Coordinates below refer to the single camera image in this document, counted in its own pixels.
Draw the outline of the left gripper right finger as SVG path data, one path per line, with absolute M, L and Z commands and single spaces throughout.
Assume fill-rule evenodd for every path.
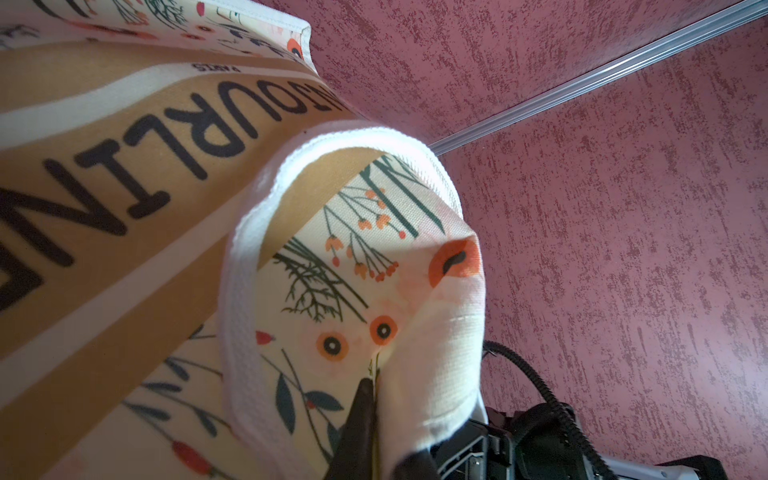
M 437 466 L 429 450 L 411 454 L 392 472 L 393 480 L 440 480 Z

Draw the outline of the cream floral canvas tote bag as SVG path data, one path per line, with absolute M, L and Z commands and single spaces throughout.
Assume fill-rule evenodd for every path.
M 252 1 L 1 5 L 1 475 L 373 474 L 467 421 L 485 278 L 435 154 Z

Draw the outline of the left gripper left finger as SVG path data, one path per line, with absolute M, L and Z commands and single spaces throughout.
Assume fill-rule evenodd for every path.
M 357 387 L 338 448 L 325 480 L 371 480 L 376 423 L 374 382 L 362 379 Z

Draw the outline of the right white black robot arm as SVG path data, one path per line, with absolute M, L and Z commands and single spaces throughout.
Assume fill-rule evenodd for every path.
M 603 456 L 581 430 L 573 408 L 559 401 L 538 372 L 512 349 L 492 341 L 484 355 L 509 360 L 543 402 L 507 414 L 488 408 L 487 421 L 469 420 L 431 448 L 442 479 L 725 479 L 720 460 L 694 455 L 657 465 Z

